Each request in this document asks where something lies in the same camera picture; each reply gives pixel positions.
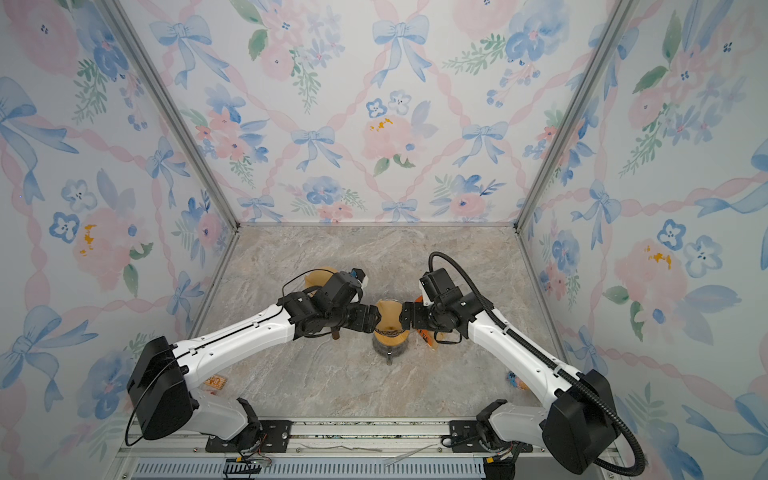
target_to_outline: wire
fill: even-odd
[[[298,279],[298,278],[299,278],[300,276],[302,276],[302,275],[307,275],[308,273],[311,273],[311,272],[316,272],[316,271],[323,271],[323,272],[328,272],[328,273],[331,273],[331,274],[334,274],[334,273],[336,273],[336,272],[333,272],[333,271],[331,271],[331,270],[328,270],[328,269],[324,269],[324,268],[313,268],[313,269],[311,269],[311,270],[307,270],[306,272],[304,272],[304,273],[300,273],[300,274],[296,275],[294,278],[292,278],[291,280],[288,280],[287,282],[285,282],[285,283],[283,284],[283,288],[281,289],[281,293],[282,293],[282,296],[285,296],[285,295],[286,295],[286,287],[287,287],[287,286],[288,286],[288,285],[289,285],[291,282],[293,282],[294,280]],[[280,315],[280,314],[281,314],[281,313],[282,313],[284,310],[285,310],[285,305],[283,304],[282,306],[280,306],[280,311],[279,311],[279,312],[275,313],[274,315],[272,315],[272,316],[270,316],[270,317],[267,317],[266,319],[262,319],[262,320],[259,320],[259,321],[257,322],[257,325],[258,325],[258,324],[260,324],[260,323],[266,322],[267,320],[271,320],[271,319],[275,318],[276,316]],[[239,333],[239,332],[242,332],[243,330],[245,330],[245,329],[248,329],[248,328],[250,328],[251,326],[253,326],[253,324],[252,324],[252,323],[249,323],[248,325],[244,326],[243,328],[240,328],[240,329],[234,330],[234,331],[232,331],[232,332],[229,332],[229,333],[227,333],[226,335],[222,335],[222,336],[219,336],[219,337],[217,337],[217,338],[215,338],[215,339],[212,339],[212,340],[210,340],[210,341],[208,341],[208,342],[205,342],[203,345],[200,345],[200,346],[198,346],[198,347],[195,347],[195,348],[194,348],[194,350],[195,350],[195,351],[197,351],[197,350],[199,350],[199,349],[202,349],[202,348],[204,348],[205,346],[207,346],[207,345],[210,345],[211,343],[214,343],[214,342],[218,342],[219,340],[225,339],[225,338],[227,338],[228,336],[232,336],[232,335],[234,335],[235,333]],[[168,363],[167,363],[167,364],[166,364],[166,365],[165,365],[165,366],[164,366],[164,367],[163,367],[163,368],[160,370],[160,372],[158,372],[158,373],[157,373],[157,375],[156,375],[156,376],[155,376],[155,377],[152,379],[152,381],[151,381],[151,382],[149,382],[149,384],[147,385],[147,388],[146,388],[146,389],[145,389],[145,390],[144,390],[144,391],[141,393],[141,396],[139,397],[139,400],[137,400],[137,401],[136,401],[136,404],[134,405],[134,409],[133,409],[133,411],[131,412],[131,416],[130,416],[130,417],[128,417],[128,424],[125,426],[125,438],[124,438],[124,440],[125,440],[125,445],[126,445],[126,446],[132,447],[132,446],[136,445],[137,443],[139,443],[139,441],[140,441],[140,440],[142,440],[142,439],[144,438],[144,436],[143,436],[143,435],[139,435],[139,438],[138,438],[138,439],[136,439],[136,441],[135,441],[135,442],[133,442],[133,443],[130,443],[130,442],[128,442],[128,430],[130,430],[130,429],[131,429],[131,423],[134,421],[134,416],[136,415],[136,410],[138,409],[138,406],[139,406],[139,404],[141,403],[141,400],[142,400],[142,399],[144,399],[144,396],[145,396],[145,395],[147,395],[147,392],[149,392],[149,390],[150,390],[150,388],[152,387],[152,385],[154,385],[154,384],[155,384],[155,382],[157,381],[157,379],[159,379],[159,378],[160,378],[160,375],[162,375],[162,374],[163,374],[163,372],[165,372],[165,370],[167,370],[167,368],[168,368],[169,366],[173,365],[173,364],[174,364],[176,361],[178,361],[178,360],[179,360],[181,357],[183,357],[183,356],[187,355],[189,352],[190,352],[190,350],[188,350],[188,351],[186,351],[186,352],[182,353],[182,354],[181,354],[181,355],[179,355],[178,357],[176,357],[176,358],[174,358],[173,360],[171,360],[170,362],[168,362]],[[266,456],[263,456],[263,455],[259,455],[259,456],[261,456],[261,457],[264,457],[264,458],[267,458],[267,459],[269,459],[269,460],[270,460],[270,464],[271,464],[272,460],[271,460],[270,458],[268,458],[268,457],[266,457]]]
[[[472,292],[477,297],[478,301],[480,302],[480,305],[482,305],[483,310],[488,314],[489,317],[491,317],[491,320],[493,320],[493,323],[498,325],[498,327],[501,328],[502,331],[506,331],[507,335],[512,337],[517,343],[522,345],[527,351],[532,353],[537,359],[541,360],[541,362],[544,363],[553,372],[558,368],[557,363],[555,363],[552,359],[546,356],[541,350],[531,345],[526,339],[520,336],[520,334],[515,332],[513,329],[508,328],[508,325],[502,322],[493,313],[493,309],[490,302],[483,295],[480,294],[480,290],[475,285],[475,282],[472,281],[472,278],[470,278],[470,276],[466,273],[466,271],[462,268],[462,266],[456,263],[456,260],[453,260],[451,257],[449,257],[443,252],[432,252],[429,254],[429,260],[428,260],[430,272],[435,271],[433,268],[433,261],[435,257],[442,258],[446,262],[450,263],[453,268],[456,269],[458,274],[462,276],[462,278],[467,283],[467,285],[469,285],[470,290],[472,290]],[[587,397],[590,402],[592,402],[600,410],[602,410],[603,413],[605,413],[605,415],[607,415],[608,418],[610,418],[611,421],[617,426],[617,428],[619,429],[619,432],[621,432],[621,434],[626,438],[630,448],[632,449],[632,454],[634,455],[634,465],[632,465],[631,467],[621,467],[619,465],[614,465],[612,463],[606,462],[601,458],[596,458],[594,460],[595,465],[601,468],[605,468],[609,472],[618,473],[619,475],[624,475],[627,477],[636,477],[639,474],[641,474],[643,470],[645,470],[645,454],[643,453],[643,449],[640,446],[640,443],[634,437],[634,434],[629,429],[629,427],[627,427],[627,424],[624,423],[624,421],[621,419],[621,417],[619,417],[616,411],[613,410],[610,406],[608,406],[605,402],[603,402],[603,400],[599,396],[593,393],[587,386],[583,385],[581,382],[576,380],[573,376],[565,372],[565,370],[559,369],[557,374],[561,376],[566,382],[570,383],[573,387],[575,387],[576,390],[579,391],[579,393]]]
[[[181,355],[179,355],[178,357],[176,357],[173,360],[171,360],[170,362],[166,363],[165,366],[160,369],[160,372],[158,372],[157,375],[154,376],[152,381],[149,382],[149,384],[147,385],[147,388],[141,393],[141,396],[139,396],[139,400],[136,401],[136,405],[134,405],[134,409],[133,409],[133,411],[131,411],[131,416],[128,417],[128,424],[125,426],[125,439],[124,440],[125,440],[125,445],[126,446],[132,447],[132,446],[136,445],[137,443],[139,443],[139,441],[144,438],[143,435],[139,435],[139,438],[136,439],[136,442],[130,443],[128,441],[128,430],[131,429],[131,423],[133,423],[133,421],[134,421],[134,415],[136,415],[136,410],[139,408],[139,404],[141,403],[141,400],[144,399],[144,396],[147,395],[147,392],[149,392],[149,390],[152,387],[152,385],[154,385],[155,382],[157,381],[157,379],[160,378],[160,375],[162,375],[163,372],[165,372],[168,369],[169,366],[173,365],[176,361],[178,361],[181,357],[187,355],[188,353],[189,353],[189,351],[186,351],[186,352],[182,353]]]

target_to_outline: gray marble surface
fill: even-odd
[[[258,313],[287,280],[322,266],[365,270],[364,303],[413,301],[433,250],[458,261],[507,319],[554,353],[510,227],[244,227],[200,334]],[[438,266],[468,292],[450,266],[436,259]],[[392,366],[371,341],[343,329],[339,340],[269,348],[221,372],[227,377],[221,395],[248,399],[259,416],[474,416],[496,399],[538,405],[471,341],[433,351],[412,332]]]

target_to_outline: metal corner post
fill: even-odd
[[[595,86],[598,84],[598,81],[605,71],[614,49],[621,40],[624,28],[629,22],[631,14],[636,7],[637,0],[617,0],[616,8],[608,19],[605,32],[595,49],[594,56],[584,71],[584,80],[581,82],[581,85],[579,85],[571,103],[568,105],[568,109],[565,111],[563,126],[558,129],[558,132],[552,141],[552,147],[549,149],[547,158],[544,160],[541,169],[536,174],[531,190],[525,200],[525,205],[523,205],[520,215],[515,222],[518,234],[524,231],[526,223],[530,221],[533,216],[539,197],[547,186],[547,179],[552,174],[552,171],[554,171],[558,159],[563,154],[568,138],[571,136],[579,119],[584,114],[584,110],[591,99]]]
[[[181,147],[184,149],[184,153],[187,155],[187,158],[190,159],[192,168],[200,177],[203,186],[208,190],[211,200],[216,204],[230,228],[237,230],[238,222],[232,208],[229,203],[227,203],[226,197],[219,188],[219,184],[214,178],[214,173],[208,167],[205,159],[200,155],[200,152],[197,149],[197,144],[192,137],[192,133],[190,133],[184,126],[184,119],[181,117],[181,113],[171,98],[170,93],[165,88],[165,85],[163,85],[160,74],[154,67],[141,40],[139,40],[131,21],[128,19],[125,10],[120,4],[120,0],[98,0],[96,5],[104,16],[106,22],[119,37],[121,44],[125,47],[128,57],[138,69],[139,74],[145,81],[147,89],[151,92],[151,96],[157,103],[157,106],[168,119],[168,127],[179,140]]]

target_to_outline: side wall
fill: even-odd
[[[231,230],[90,2],[4,0],[0,58],[0,477],[101,478]]]
[[[641,0],[524,225],[645,478],[768,478],[766,21],[765,2]]]

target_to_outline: blue bow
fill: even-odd
[[[605,221],[608,223],[613,222],[621,215],[621,202],[614,200],[605,193],[605,186],[603,182],[595,180],[592,182],[592,186],[589,188],[589,196],[596,201],[592,204],[587,213],[571,212],[573,218],[571,221],[576,221],[580,218],[585,220],[594,219],[594,228],[592,229],[592,250],[594,250],[594,242],[603,243],[603,229],[602,229],[602,217],[605,214]]]
[[[412,198],[404,202],[382,202],[382,210],[385,212],[392,212],[392,222],[400,220],[400,214],[406,218],[406,222],[413,223],[418,222],[419,218],[414,217],[408,212],[415,212],[419,202]]]
[[[418,15],[410,22],[398,23],[395,25],[389,20],[379,20],[373,24],[373,41],[377,45],[385,45],[392,42],[392,54],[389,57],[389,67],[381,70],[379,73],[373,76],[371,84],[377,84],[381,88],[384,78],[390,70],[394,70],[400,65],[401,51],[400,40],[405,40],[424,45],[427,41],[427,35],[429,34],[429,20],[424,15]],[[432,66],[431,62],[426,61],[424,58],[419,57],[416,52],[413,51],[411,44],[407,41],[402,43],[402,50],[406,52],[406,58],[408,63],[411,64],[411,68],[416,72],[416,75],[426,81],[424,78],[424,68]]]
[[[581,339],[581,343],[584,344],[583,347],[578,350],[574,350],[570,343],[563,342],[565,344],[565,349],[568,352],[573,353],[574,356],[579,360],[583,360],[584,358],[587,359],[587,362],[584,364],[585,372],[589,372],[590,370],[595,369],[598,371],[598,373],[607,375],[608,364],[605,362],[605,360],[603,360],[603,357],[598,355],[598,350],[594,348],[594,345],[592,345],[592,335],[589,334],[589,330],[587,330],[585,325],[582,325],[578,330],[578,337]]]
[[[241,207],[253,208],[253,218],[248,220],[249,222],[255,222],[260,219],[263,214],[267,215],[272,220],[275,220],[277,223],[283,218],[282,215],[276,214],[270,210],[270,208],[274,208],[275,206],[275,200],[270,195],[262,195],[258,198],[241,197],[237,199],[237,203],[239,203]]]
[[[453,164],[461,167],[468,158],[477,155],[482,148],[483,137],[485,137],[485,150],[488,152],[488,156],[493,160],[493,163],[497,164],[498,158],[496,156],[503,154],[504,151],[492,144],[491,139],[501,140],[504,138],[507,134],[507,126],[507,122],[500,121],[490,127],[480,127],[479,125],[469,125],[464,127],[462,130],[462,138],[464,138],[464,140],[471,140],[474,138],[475,143],[472,145],[472,151],[469,152],[469,155],[459,158],[457,161],[453,162]]]
[[[13,385],[22,373],[24,360],[31,366],[43,372],[51,380],[45,388],[45,411],[50,412],[54,400],[63,400],[58,391],[54,377],[58,372],[58,360],[50,353],[33,352],[34,346],[39,349],[53,349],[62,346],[73,346],[98,336],[97,333],[83,333],[88,328],[85,320],[74,329],[62,333],[52,339],[43,340],[50,332],[61,324],[61,317],[50,307],[38,305],[29,310],[24,319],[24,335],[18,337],[7,353],[0,355],[0,389]]]
[[[757,170],[768,172],[768,140],[765,140],[752,155],[752,166]],[[720,210],[730,208],[740,214],[751,214],[768,206],[768,182],[748,194],[735,203],[728,203],[720,198],[704,198],[697,200],[696,205],[701,208],[698,217],[713,214]],[[760,252],[760,269],[768,268],[768,228],[763,234],[763,249]]]
[[[24,202],[27,205],[32,203],[32,198],[37,197],[45,201],[43,193],[40,191],[38,181],[32,172],[38,164],[38,155],[35,149],[20,134],[11,130],[3,123],[16,127],[22,133],[29,135],[37,141],[40,141],[56,150],[66,151],[71,154],[78,154],[77,150],[62,142],[67,136],[66,128],[39,128],[32,127],[14,118],[30,117],[38,113],[38,109],[32,104],[32,100],[27,96],[24,89],[9,77],[0,78],[0,135],[3,136],[8,145],[13,148],[24,163],[27,164],[29,172],[24,177]]]
[[[192,327],[192,320],[190,320],[190,310],[192,307],[190,305],[190,301],[187,299],[200,296],[205,293],[203,290],[200,290],[200,282],[195,283],[194,286],[189,289],[189,291],[187,291],[190,283],[192,283],[190,276],[187,275],[187,272],[182,270],[181,273],[179,273],[179,286],[176,288],[174,295],[168,301],[168,306],[165,307],[165,311],[171,315],[176,315],[176,312],[179,310],[179,305],[181,305],[181,308],[187,311],[187,319],[184,322],[184,325],[186,326],[188,332]]]
[[[173,170],[182,177],[189,177],[189,173],[184,169],[187,162],[174,162],[166,161],[174,156],[174,150],[170,147],[170,143],[166,137],[160,137],[157,142],[157,150],[154,155],[147,159],[147,173],[152,178],[157,178],[157,175],[162,171],[165,180],[168,181],[168,208],[176,207],[176,200],[174,199],[174,178],[170,174]]]
[[[176,85],[181,84],[182,87],[187,87],[187,74],[194,70],[195,61],[192,51],[194,51],[200,60],[204,64],[208,65],[208,68],[214,71],[215,74],[222,77],[224,80],[229,81],[229,77],[222,71],[222,68],[229,67],[230,64],[225,61],[221,61],[218,58],[214,58],[203,51],[198,45],[192,43],[196,41],[203,45],[210,45],[210,30],[208,30],[208,24],[199,15],[192,15],[188,18],[187,23],[177,23],[171,25],[166,22],[153,22],[149,25],[152,35],[166,47],[173,45],[175,42],[179,42],[179,51],[181,57],[184,59],[184,70],[180,71],[174,83]]]
[[[323,145],[333,145],[336,142],[336,134],[331,127],[323,127],[317,131],[296,130],[291,132],[290,137],[291,140],[293,140],[293,143],[296,145],[306,144],[310,153],[309,157],[305,161],[296,166],[297,170],[306,172],[306,167],[310,164],[310,161],[313,161],[317,158],[318,148],[321,152],[323,152],[323,156],[327,158],[330,163],[336,165],[338,168],[341,168],[341,165],[339,165],[339,162],[337,161],[341,158],[341,155],[328,150],[328,148]]]

